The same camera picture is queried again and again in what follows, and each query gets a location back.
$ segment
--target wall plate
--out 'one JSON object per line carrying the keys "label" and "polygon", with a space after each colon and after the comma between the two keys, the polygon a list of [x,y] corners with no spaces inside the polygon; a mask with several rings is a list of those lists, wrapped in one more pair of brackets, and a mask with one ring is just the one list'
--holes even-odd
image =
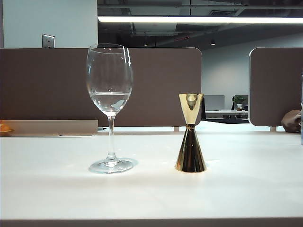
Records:
{"label": "wall plate", "polygon": [[55,48],[55,36],[42,34],[42,48]]}

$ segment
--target desk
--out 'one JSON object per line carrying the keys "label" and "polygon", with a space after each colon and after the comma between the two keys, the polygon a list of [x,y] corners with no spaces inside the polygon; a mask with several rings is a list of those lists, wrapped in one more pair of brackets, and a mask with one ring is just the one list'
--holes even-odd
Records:
{"label": "desk", "polygon": [[184,132],[117,132],[114,175],[90,173],[107,134],[1,138],[1,227],[302,226],[300,135],[201,122],[207,171],[174,169]]}
{"label": "desk", "polygon": [[227,115],[236,115],[236,114],[248,114],[248,111],[237,111],[237,110],[206,110],[205,113],[207,114],[227,114]]}

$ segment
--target gray wall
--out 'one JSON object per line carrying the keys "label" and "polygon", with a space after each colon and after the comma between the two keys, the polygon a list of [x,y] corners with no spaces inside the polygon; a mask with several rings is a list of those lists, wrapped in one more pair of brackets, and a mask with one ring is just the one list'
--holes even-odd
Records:
{"label": "gray wall", "polygon": [[202,51],[202,92],[225,95],[230,110],[235,94],[249,93],[249,54],[256,47],[303,47],[303,33]]}
{"label": "gray wall", "polygon": [[3,48],[3,10],[2,0],[0,0],[0,48]]}
{"label": "gray wall", "polygon": [[56,47],[98,42],[97,0],[3,0],[4,48],[41,48],[41,34]]}

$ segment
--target jigger cup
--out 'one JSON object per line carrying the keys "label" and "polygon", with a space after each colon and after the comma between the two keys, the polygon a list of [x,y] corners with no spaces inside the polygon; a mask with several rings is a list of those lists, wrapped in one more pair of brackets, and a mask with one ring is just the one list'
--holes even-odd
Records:
{"label": "jigger cup", "polygon": [[206,165],[195,131],[203,94],[179,94],[179,98],[186,122],[186,131],[175,168],[183,172],[203,172],[206,170]]}

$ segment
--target potted plant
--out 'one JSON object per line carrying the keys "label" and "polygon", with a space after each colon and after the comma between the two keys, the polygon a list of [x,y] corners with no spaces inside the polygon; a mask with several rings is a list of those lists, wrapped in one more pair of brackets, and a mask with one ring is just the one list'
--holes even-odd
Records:
{"label": "potted plant", "polygon": [[242,103],[246,100],[242,95],[236,95],[232,98],[235,104],[237,104],[237,111],[242,111]]}

